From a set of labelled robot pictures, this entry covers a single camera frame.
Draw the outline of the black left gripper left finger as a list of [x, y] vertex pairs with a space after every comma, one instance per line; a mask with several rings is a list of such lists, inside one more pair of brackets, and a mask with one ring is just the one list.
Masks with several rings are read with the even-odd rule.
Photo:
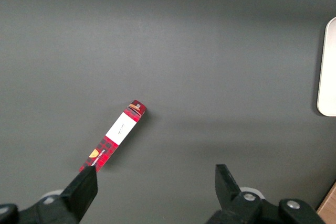
[[96, 169], [88, 166], [64, 190], [47, 193], [27, 209], [1, 204], [1, 223], [79, 223], [97, 192]]

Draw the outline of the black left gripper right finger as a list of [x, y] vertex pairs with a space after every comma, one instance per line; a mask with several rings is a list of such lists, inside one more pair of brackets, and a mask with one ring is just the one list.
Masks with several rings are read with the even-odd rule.
[[215, 191], [221, 210], [207, 223], [324, 223], [300, 199], [285, 198], [273, 205], [252, 190], [242, 191], [225, 164], [215, 167]]

